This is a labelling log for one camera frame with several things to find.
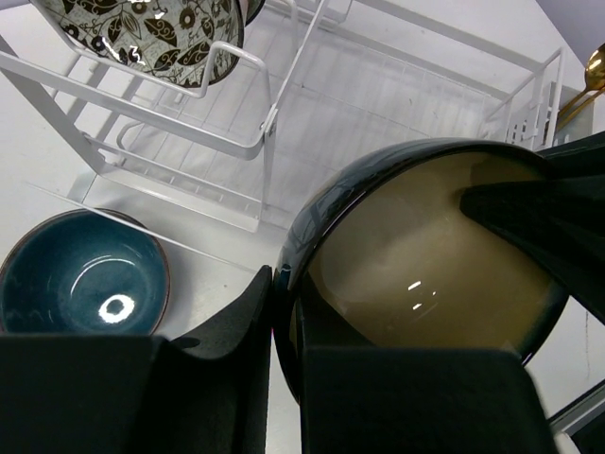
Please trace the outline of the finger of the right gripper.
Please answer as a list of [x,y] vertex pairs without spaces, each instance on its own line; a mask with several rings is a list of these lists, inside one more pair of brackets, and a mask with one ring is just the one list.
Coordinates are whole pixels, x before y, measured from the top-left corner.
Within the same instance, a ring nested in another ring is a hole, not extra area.
[[604,182],[604,132],[539,151],[546,163],[544,182]]
[[528,254],[604,321],[604,179],[494,183],[466,189],[467,217]]

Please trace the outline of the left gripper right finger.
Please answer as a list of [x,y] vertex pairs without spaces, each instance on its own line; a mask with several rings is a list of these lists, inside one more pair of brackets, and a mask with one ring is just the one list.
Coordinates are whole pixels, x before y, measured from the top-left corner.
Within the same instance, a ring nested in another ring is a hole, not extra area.
[[374,343],[360,334],[330,305],[324,302],[295,304],[296,347],[371,347]]

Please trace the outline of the leaf patterned bowl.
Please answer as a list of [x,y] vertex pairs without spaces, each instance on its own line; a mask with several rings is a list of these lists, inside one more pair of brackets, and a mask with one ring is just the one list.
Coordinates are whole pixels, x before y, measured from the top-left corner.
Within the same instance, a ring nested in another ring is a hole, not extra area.
[[99,58],[198,89],[215,42],[242,47],[246,1],[35,1],[70,41]]

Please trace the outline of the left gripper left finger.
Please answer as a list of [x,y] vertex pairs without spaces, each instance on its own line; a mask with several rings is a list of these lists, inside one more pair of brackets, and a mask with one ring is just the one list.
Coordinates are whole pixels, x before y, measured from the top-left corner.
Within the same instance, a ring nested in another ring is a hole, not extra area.
[[272,285],[272,269],[265,265],[245,290],[210,319],[174,339],[174,346],[195,358],[214,360],[235,352],[259,323]]

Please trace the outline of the dark blue ceramic bowl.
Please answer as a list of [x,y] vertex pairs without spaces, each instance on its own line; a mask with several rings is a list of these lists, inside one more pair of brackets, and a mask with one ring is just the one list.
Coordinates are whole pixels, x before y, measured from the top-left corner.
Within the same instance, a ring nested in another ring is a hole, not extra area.
[[27,232],[1,266],[5,334],[149,335],[169,300],[164,248],[136,219],[72,210]]

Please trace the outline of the beige bowl black rim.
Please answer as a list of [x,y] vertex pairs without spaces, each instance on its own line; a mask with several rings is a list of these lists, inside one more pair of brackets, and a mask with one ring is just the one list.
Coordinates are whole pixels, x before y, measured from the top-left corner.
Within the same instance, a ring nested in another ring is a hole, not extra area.
[[535,152],[460,138],[391,145],[343,167],[294,218],[276,266],[273,333],[292,394],[302,387],[296,306],[311,297],[361,344],[529,361],[568,292],[459,202],[468,188],[550,174]]

